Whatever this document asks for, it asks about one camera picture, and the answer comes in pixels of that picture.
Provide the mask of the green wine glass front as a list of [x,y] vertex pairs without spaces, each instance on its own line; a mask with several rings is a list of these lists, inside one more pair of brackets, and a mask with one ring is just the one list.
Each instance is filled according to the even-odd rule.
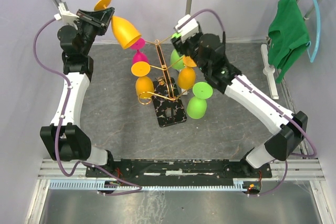
[[213,88],[207,82],[197,82],[192,88],[194,96],[187,105],[187,115],[192,119],[201,119],[207,109],[207,99],[213,95]]

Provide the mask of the orange wine glass front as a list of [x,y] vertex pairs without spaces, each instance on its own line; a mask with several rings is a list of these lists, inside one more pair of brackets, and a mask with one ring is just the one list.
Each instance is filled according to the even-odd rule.
[[[107,9],[111,1],[112,0],[99,0],[95,5],[94,10]],[[131,22],[119,16],[112,16],[111,28],[114,37],[123,49],[130,48],[142,36]]]

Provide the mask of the pink plastic cup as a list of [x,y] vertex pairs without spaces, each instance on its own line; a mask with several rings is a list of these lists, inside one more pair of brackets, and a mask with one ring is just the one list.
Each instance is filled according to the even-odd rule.
[[130,49],[135,50],[135,54],[132,58],[132,64],[138,62],[146,62],[149,63],[149,60],[145,53],[141,51],[141,49],[145,46],[145,40],[143,38],[139,38],[131,42]]

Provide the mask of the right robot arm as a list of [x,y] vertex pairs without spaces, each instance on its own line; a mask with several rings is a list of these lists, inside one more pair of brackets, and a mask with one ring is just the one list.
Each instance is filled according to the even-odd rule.
[[198,32],[183,39],[174,35],[171,43],[178,53],[189,56],[203,73],[206,82],[222,94],[240,103],[272,134],[271,138],[249,151],[240,164],[246,177],[273,160],[286,161],[303,141],[308,117],[292,112],[256,88],[226,56],[225,39]]

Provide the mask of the green wine glass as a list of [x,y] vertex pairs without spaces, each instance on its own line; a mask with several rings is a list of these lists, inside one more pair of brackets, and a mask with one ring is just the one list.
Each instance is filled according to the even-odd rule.
[[207,99],[213,95],[213,88],[207,82],[197,82],[192,88],[194,96],[187,105],[187,115],[192,119],[201,119],[207,109]]
[[170,65],[173,69],[178,71],[185,67],[183,63],[183,57],[176,51],[176,49],[173,49],[171,52]]

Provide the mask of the orange wine glass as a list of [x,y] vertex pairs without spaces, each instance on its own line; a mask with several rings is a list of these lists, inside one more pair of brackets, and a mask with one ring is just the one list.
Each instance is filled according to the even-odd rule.
[[138,77],[135,90],[140,99],[149,99],[152,97],[151,93],[154,92],[153,81],[147,76],[150,70],[150,65],[145,61],[138,61],[131,67],[132,74]]
[[197,64],[190,56],[183,56],[182,63],[185,67],[180,71],[177,84],[181,89],[190,89],[196,81],[196,73],[194,68]]
[[[99,0],[95,5],[94,10],[107,9],[111,1],[112,0]],[[114,37],[123,49],[130,48],[142,36],[131,22],[119,16],[112,16],[111,28]]]

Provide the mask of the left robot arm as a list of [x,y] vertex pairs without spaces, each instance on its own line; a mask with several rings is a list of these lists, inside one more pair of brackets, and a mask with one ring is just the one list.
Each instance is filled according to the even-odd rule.
[[93,74],[93,59],[89,51],[97,36],[103,36],[114,14],[113,7],[92,12],[70,13],[71,20],[57,33],[62,48],[64,79],[58,109],[49,126],[40,129],[40,137],[50,157],[55,161],[82,161],[97,165],[104,177],[112,176],[116,165],[110,151],[94,147],[80,128],[80,113],[86,90]]

